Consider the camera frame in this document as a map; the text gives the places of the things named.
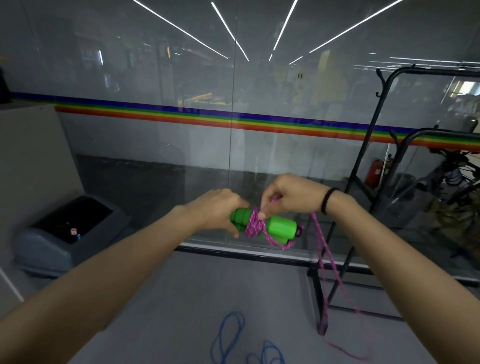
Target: black hair tie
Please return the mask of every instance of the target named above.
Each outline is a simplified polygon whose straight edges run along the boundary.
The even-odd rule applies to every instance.
[[[340,189],[339,189],[339,188],[336,188],[336,187],[332,187],[332,188],[329,189],[329,190],[327,191],[327,193],[325,194],[324,200],[323,200],[323,202],[322,202],[322,206],[320,207],[320,211],[321,211],[324,215],[327,214],[326,211],[325,211],[325,209],[326,209],[326,207],[327,207],[328,199],[330,198],[330,195],[331,195],[333,192],[335,192],[335,191],[340,191]]]

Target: hand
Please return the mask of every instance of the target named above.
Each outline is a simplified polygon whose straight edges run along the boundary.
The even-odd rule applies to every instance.
[[[317,211],[329,188],[295,174],[281,174],[264,191],[258,218],[264,220],[287,211]]]
[[[235,238],[239,231],[230,221],[230,215],[237,208],[248,208],[250,204],[230,189],[211,190],[196,200],[181,206],[189,219],[194,222],[195,230],[225,229]]]

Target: red fire extinguisher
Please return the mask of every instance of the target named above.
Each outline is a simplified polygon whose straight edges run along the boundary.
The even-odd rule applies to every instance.
[[[387,174],[390,166],[392,164],[391,160],[388,160],[385,166],[384,174]],[[375,189],[378,187],[380,183],[380,177],[382,175],[382,168],[384,166],[384,161],[381,159],[375,158],[368,170],[367,178],[365,178],[365,184],[369,186],[371,189]]]

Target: pink rope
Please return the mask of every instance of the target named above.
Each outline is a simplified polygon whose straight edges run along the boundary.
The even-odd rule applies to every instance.
[[[324,283],[326,283],[325,267],[324,267],[324,262],[323,262],[323,259],[322,259],[322,245],[323,245],[323,248],[325,248],[325,251],[328,255],[328,258],[330,259],[330,262],[332,264],[332,270],[333,270],[335,279],[338,281],[338,285],[340,286],[340,290],[342,291],[344,296],[347,298],[348,302],[352,305],[352,307],[355,310],[355,313],[359,317],[360,321],[366,327],[365,321],[363,320],[363,316],[360,312],[360,309],[355,304],[355,302],[353,301],[350,294],[347,292],[347,289],[345,288],[345,284],[343,283],[343,281],[340,277],[340,274],[339,274],[339,272],[336,268],[335,261],[334,261],[333,256],[332,256],[332,252],[328,248],[328,245],[327,245],[327,243],[325,241],[325,238],[324,238],[324,235],[322,233],[322,229],[320,228],[320,224],[318,223],[317,215],[314,212],[312,212],[311,216],[312,216],[313,222],[315,223],[315,236],[317,238],[318,264],[319,264],[320,270],[322,272],[322,281]],[[286,250],[286,249],[289,249],[289,248],[293,247],[293,245],[294,245],[293,241],[289,241],[286,245],[280,244],[271,235],[269,235],[267,233],[267,228],[266,228],[266,225],[265,225],[265,221],[258,219],[258,209],[256,207],[254,207],[253,211],[252,211],[252,214],[250,215],[250,220],[248,221],[247,227],[245,228],[245,235],[248,238],[253,238],[254,236],[258,235],[262,231],[265,234],[266,240],[268,241],[268,243],[271,246],[278,246],[278,247],[281,247],[282,250]],[[371,344],[369,345],[369,353],[370,353],[369,355],[356,356],[356,355],[353,355],[353,354],[349,353],[348,351],[346,351],[342,347],[327,341],[325,339],[325,336],[324,336],[327,323],[328,323],[328,299],[325,298],[323,318],[320,322],[320,325],[321,325],[320,333],[321,333],[322,339],[324,340],[325,344],[327,344],[328,346],[330,346],[332,348],[335,348],[335,349],[343,352],[344,354],[348,355],[349,357],[351,357],[353,359],[357,359],[361,362],[370,362],[372,360],[373,349],[372,349]]]

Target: forearm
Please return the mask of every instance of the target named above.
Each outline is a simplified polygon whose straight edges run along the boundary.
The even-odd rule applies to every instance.
[[[2,319],[0,362],[68,362],[194,232],[179,209],[80,264]]]
[[[480,302],[361,208],[334,193],[327,213],[343,228],[408,325],[441,363],[480,361]]]

